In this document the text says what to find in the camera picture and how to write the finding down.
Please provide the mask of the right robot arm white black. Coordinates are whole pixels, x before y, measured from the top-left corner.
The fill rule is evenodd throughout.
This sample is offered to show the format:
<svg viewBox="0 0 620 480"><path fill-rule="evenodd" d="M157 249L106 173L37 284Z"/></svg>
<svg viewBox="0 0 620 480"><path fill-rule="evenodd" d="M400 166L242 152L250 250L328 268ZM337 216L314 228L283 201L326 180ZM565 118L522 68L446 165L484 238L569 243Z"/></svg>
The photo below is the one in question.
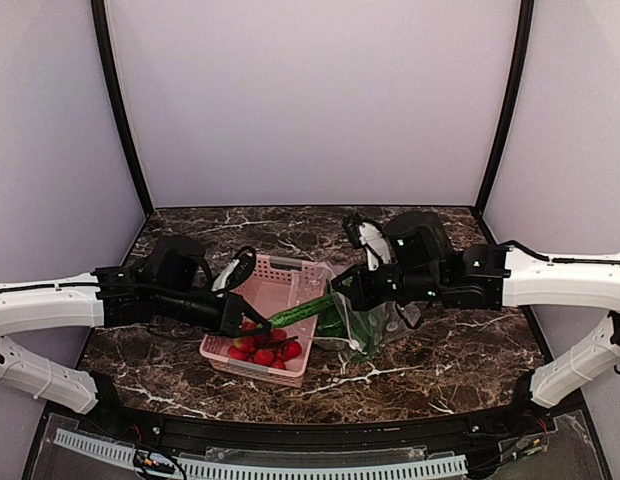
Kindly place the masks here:
<svg viewBox="0 0 620 480"><path fill-rule="evenodd" d="M620 253L547 255L514 240L456 250L433 212L409 211L385 226L353 213L342 225L353 247L367 253L366 263L331 283L355 311L388 302L438 302L470 310L533 305L605 310L599 324L566 353L517 380L517 403L550 409L620 365Z"/></svg>

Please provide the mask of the small dark toy cucumber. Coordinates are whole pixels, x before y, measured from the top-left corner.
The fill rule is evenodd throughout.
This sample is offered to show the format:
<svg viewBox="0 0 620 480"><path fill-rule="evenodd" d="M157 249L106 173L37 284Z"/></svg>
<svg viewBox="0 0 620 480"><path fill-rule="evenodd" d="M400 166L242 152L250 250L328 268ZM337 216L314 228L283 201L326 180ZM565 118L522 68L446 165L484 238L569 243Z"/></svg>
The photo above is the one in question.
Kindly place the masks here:
<svg viewBox="0 0 620 480"><path fill-rule="evenodd" d="M333 294L325 294L302 304L278 312L268 319L272 328L285 328L311 317L321 315L335 307Z"/></svg>

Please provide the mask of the clear zip top bag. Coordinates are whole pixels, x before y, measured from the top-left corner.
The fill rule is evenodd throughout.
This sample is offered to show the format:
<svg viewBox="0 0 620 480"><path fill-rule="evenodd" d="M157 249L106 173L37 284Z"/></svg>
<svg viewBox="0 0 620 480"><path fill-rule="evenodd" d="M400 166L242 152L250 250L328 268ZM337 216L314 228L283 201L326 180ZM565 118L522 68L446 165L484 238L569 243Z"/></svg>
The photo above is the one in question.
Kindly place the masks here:
<svg viewBox="0 0 620 480"><path fill-rule="evenodd" d="M312 342L329 351L343 351L357 361L372 358L386 345L396 342L423 326L418 306L405 307L386 302L370 311L355 311L351 301L330 285L340 271L321 262L303 271L298 281L300 298L288 310L277 314L277 328L297 327L313 320Z"/></svg>

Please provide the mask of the toy bok choy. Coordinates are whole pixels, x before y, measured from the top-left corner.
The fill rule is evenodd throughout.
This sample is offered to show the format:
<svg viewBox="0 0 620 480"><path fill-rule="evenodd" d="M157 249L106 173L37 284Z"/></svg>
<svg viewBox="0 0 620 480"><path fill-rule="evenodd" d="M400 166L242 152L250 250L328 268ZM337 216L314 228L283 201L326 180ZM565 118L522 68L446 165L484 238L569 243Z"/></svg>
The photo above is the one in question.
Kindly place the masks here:
<svg viewBox="0 0 620 480"><path fill-rule="evenodd" d="M354 362L374 356L381 344L388 313L385 306L352 312L335 301L335 307L319 315L314 342L328 351L342 352Z"/></svg>

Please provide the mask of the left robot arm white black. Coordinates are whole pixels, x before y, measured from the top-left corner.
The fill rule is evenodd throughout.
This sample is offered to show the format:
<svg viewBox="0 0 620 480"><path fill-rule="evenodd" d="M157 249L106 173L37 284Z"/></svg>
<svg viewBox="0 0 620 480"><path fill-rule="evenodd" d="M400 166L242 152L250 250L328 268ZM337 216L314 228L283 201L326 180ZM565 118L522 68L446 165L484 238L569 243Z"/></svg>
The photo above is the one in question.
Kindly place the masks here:
<svg viewBox="0 0 620 480"><path fill-rule="evenodd" d="M24 349L15 333L71 326L113 329L145 324L157 316L228 338L249 336L270 322L236 288L257 266L244 246L214 275L204 246L180 235L160 238L149 255L125 267L103 267L57 280L0 284L0 385L86 415L113 409L120 400L103 374L74 370Z"/></svg>

